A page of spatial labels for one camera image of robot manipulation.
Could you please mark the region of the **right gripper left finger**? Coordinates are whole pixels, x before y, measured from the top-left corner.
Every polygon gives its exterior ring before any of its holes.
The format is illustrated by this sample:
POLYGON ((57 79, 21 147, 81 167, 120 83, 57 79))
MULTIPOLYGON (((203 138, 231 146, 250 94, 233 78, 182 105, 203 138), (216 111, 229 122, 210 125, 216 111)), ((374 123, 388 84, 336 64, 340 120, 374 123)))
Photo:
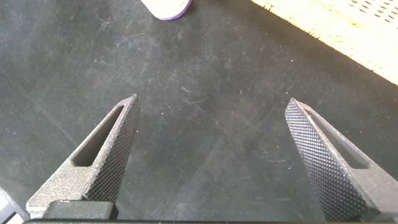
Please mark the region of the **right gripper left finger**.
POLYGON ((26 203, 42 218, 57 200, 115 202, 140 117, 136 94, 121 100, 26 203))

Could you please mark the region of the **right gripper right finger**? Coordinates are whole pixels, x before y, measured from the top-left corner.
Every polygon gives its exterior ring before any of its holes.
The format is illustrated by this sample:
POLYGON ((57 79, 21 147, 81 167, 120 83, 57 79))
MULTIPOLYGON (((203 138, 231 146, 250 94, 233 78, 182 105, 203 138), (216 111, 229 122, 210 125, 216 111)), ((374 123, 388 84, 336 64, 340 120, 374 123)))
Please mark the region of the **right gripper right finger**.
POLYGON ((291 98, 285 120, 326 221, 397 221, 391 175, 305 103, 291 98))

